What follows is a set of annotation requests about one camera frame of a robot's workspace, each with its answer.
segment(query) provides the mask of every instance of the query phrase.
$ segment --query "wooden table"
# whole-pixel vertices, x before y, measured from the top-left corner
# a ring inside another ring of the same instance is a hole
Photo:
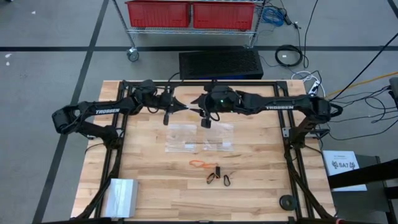
[[[105,81],[99,100],[115,100],[118,84],[118,81]],[[302,81],[288,80],[287,84],[289,95],[305,93]],[[268,86],[230,87],[274,96],[273,88]],[[180,86],[175,90],[175,96],[185,104],[200,93],[204,93],[202,86]],[[204,151],[201,143],[206,129],[200,127],[200,117],[192,111],[171,115],[170,124],[197,125],[197,152],[165,152],[168,127],[162,124],[163,115],[162,111],[150,114],[145,108],[138,115],[130,116],[127,122],[119,178],[139,181],[136,216],[131,220],[286,221],[288,216],[295,217],[294,212],[279,206],[280,196],[292,192],[276,111],[252,116],[221,114],[220,122],[234,127],[233,152]],[[294,111],[294,118],[299,124],[303,114]],[[111,124],[111,120],[111,114],[96,116],[94,123],[103,126]],[[100,139],[89,141],[88,146],[101,142]],[[316,140],[308,140],[306,144],[318,149]],[[334,215],[321,155],[306,148],[302,149],[302,155],[310,190]],[[93,147],[86,153],[73,217],[83,211],[97,192],[104,157],[103,146]],[[205,179],[214,170],[190,166],[189,161],[194,159],[217,162],[221,175],[230,176],[231,185],[225,187],[221,180],[208,185]],[[297,188],[306,217],[302,192]]]

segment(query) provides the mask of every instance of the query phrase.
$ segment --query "clear plastic bag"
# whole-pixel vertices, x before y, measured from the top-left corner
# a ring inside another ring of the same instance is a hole
[[[232,124],[212,122],[211,128],[205,130],[204,150],[234,151],[234,126]]]
[[[166,152],[196,152],[197,126],[193,124],[169,124]]]

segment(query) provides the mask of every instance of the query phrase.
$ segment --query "power strip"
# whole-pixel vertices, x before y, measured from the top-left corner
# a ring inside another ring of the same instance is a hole
[[[318,88],[319,88],[319,84],[321,84],[319,81],[315,81],[310,89],[310,91],[308,91],[308,94],[317,94]]]

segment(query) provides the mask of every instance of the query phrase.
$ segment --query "metal shelving unit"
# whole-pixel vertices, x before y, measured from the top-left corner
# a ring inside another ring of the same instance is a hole
[[[264,10],[264,6],[266,5],[266,0],[188,0],[190,2],[251,2],[261,4],[260,15]],[[186,28],[164,28],[164,27],[132,27],[129,29],[127,27],[126,21],[123,18],[123,15],[120,11],[118,3],[116,0],[112,0],[116,11],[118,12],[118,16],[122,22],[124,30],[130,40],[131,48],[127,51],[127,57],[131,62],[135,62],[139,58],[139,53],[137,47],[134,43],[134,35],[137,34],[203,34],[203,35],[244,35],[249,37],[249,44],[245,45],[249,48],[254,47],[254,40],[258,35],[258,28],[261,21],[261,16],[259,16],[256,20],[256,25],[254,29],[251,30],[237,30],[237,29],[196,29],[193,28],[193,19],[190,19],[190,24]]]

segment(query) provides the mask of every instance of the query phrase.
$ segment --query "red crate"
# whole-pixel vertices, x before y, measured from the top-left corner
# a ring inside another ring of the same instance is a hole
[[[249,30],[253,21],[254,4],[247,2],[195,2],[194,28]]]
[[[129,1],[132,27],[188,27],[188,2]]]

